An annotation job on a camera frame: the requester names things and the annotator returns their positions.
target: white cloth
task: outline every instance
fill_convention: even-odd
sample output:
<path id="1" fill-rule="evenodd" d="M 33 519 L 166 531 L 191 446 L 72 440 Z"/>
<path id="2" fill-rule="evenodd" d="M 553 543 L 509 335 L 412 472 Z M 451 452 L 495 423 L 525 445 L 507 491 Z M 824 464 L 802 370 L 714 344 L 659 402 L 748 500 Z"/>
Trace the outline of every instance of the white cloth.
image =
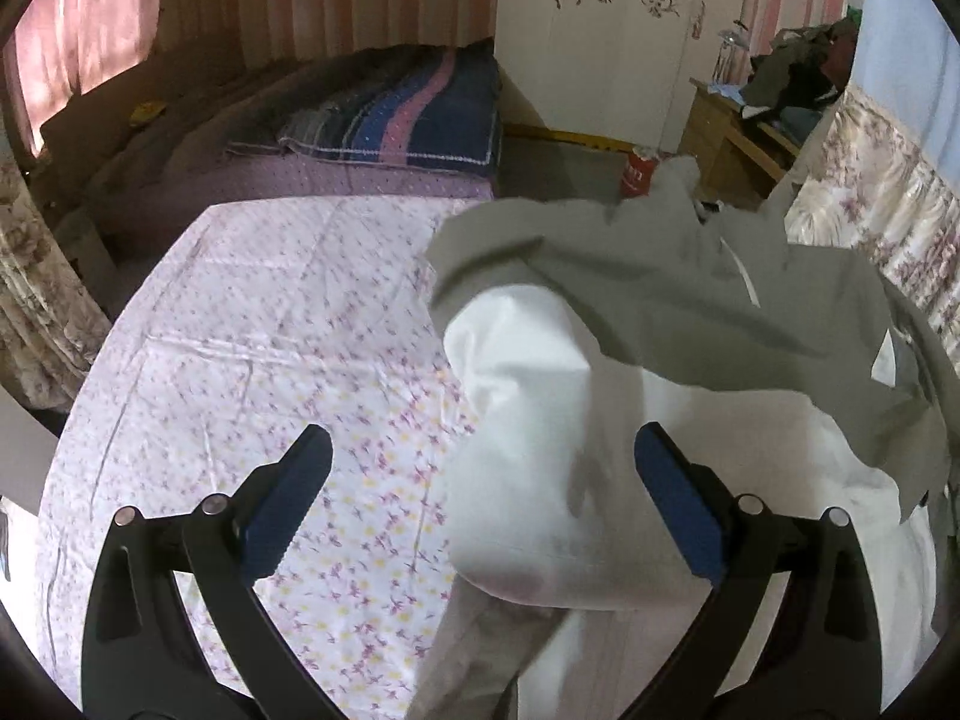
<path id="1" fill-rule="evenodd" d="M 450 323 L 445 349 L 479 418 L 449 471 L 454 567 L 517 603 L 611 610 L 566 620 L 521 681 L 521 720 L 616 717 L 709 592 L 635 472 L 632 441 L 648 421 L 734 495 L 791 517 L 851 514 L 877 599 L 885 704 L 934 646 L 925 510 L 901 525 L 894 481 L 862 464 L 805 395 L 707 391 L 611 360 L 563 300 L 534 286 L 481 293 Z M 749 677 L 783 589 L 727 686 Z"/>

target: blue gripper pad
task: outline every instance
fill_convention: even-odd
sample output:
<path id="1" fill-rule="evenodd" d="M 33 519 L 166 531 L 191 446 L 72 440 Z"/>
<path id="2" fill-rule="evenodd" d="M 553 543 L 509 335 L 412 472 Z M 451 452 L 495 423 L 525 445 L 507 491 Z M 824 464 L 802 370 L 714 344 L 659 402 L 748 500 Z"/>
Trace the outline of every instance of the blue gripper pad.
<path id="1" fill-rule="evenodd" d="M 332 467 L 330 435 L 307 425 L 275 466 L 270 490 L 240 533 L 240 574 L 248 586 L 277 571 Z"/>
<path id="2" fill-rule="evenodd" d="M 690 571 L 719 586 L 727 573 L 724 529 L 697 490 L 690 462 L 656 422 L 637 432 L 634 462 Z"/>

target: yellow object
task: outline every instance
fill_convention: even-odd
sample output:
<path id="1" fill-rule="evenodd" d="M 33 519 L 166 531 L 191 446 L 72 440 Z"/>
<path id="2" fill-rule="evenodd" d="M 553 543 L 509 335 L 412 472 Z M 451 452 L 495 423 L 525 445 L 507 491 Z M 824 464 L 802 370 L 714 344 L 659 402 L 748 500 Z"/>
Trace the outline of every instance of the yellow object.
<path id="1" fill-rule="evenodd" d="M 600 151 L 623 151 L 630 153 L 634 149 L 633 143 L 618 141 L 615 138 L 605 138 L 602 135 L 586 135 L 581 132 L 563 132 L 559 129 L 546 127 L 531 127 L 530 124 L 511 124 L 504 122 L 503 134 L 512 138 L 529 138 L 535 141 L 557 141 L 559 143 L 576 143 L 577 146 L 597 148 Z"/>
<path id="2" fill-rule="evenodd" d="M 133 108 L 133 113 L 130 114 L 130 126 L 144 127 L 145 124 L 150 124 L 166 109 L 167 103 L 163 100 L 149 100 L 147 103 L 141 103 Z"/>

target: purple floral pattern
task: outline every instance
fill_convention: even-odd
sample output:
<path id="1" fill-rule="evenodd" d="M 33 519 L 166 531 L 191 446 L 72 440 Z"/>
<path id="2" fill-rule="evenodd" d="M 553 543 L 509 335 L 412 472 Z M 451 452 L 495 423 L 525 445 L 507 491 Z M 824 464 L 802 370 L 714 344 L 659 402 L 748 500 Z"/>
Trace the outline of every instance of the purple floral pattern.
<path id="1" fill-rule="evenodd" d="M 315 422 L 333 473 L 256 591 L 348 716 L 402 717 L 453 580 L 443 466 L 473 424 L 427 314 L 424 250 L 469 204 L 215 206 L 157 266 L 80 392 L 40 513 L 41 659 L 72 698 L 113 512 L 232 493 Z M 214 673 L 242 690 L 192 578 L 178 579 Z"/>
<path id="2" fill-rule="evenodd" d="M 856 248 L 923 311 L 960 371 L 960 201 L 888 112 L 851 84 L 787 237 Z"/>

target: gray cloth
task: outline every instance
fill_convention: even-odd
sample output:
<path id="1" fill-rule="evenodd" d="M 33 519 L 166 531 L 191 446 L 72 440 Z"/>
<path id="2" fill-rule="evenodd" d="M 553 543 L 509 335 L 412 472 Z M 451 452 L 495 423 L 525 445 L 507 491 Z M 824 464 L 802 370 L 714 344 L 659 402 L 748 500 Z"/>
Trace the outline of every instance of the gray cloth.
<path id="1" fill-rule="evenodd" d="M 448 220 L 428 258 L 441 335 L 484 290 L 534 284 L 564 298 L 613 360 L 714 391 L 803 392 L 894 478 L 904 518 L 943 490 L 941 447 L 960 457 L 960 381 L 923 315 L 894 303 L 862 255 L 789 245 L 776 215 L 726 209 L 701 224 L 679 182 L 616 209 L 503 200 Z M 872 380 L 891 327 L 912 338 L 928 377 Z"/>

